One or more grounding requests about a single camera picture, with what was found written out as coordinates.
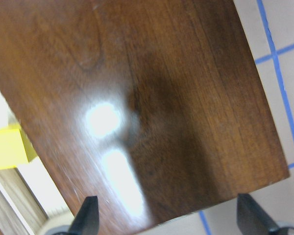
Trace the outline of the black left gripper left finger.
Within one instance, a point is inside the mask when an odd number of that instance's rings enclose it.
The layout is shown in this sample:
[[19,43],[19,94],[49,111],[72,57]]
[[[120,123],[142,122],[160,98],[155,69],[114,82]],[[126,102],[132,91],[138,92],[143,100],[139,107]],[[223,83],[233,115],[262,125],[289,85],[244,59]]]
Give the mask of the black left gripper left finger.
[[85,198],[80,210],[76,214],[68,235],[97,235],[99,232],[98,197]]

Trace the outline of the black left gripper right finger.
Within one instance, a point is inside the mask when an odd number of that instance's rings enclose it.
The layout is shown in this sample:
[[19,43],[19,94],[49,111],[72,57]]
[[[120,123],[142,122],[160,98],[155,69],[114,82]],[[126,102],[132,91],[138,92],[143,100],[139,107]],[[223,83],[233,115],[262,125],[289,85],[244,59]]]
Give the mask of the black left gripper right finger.
[[237,225],[243,235],[276,235],[277,223],[249,194],[238,194]]

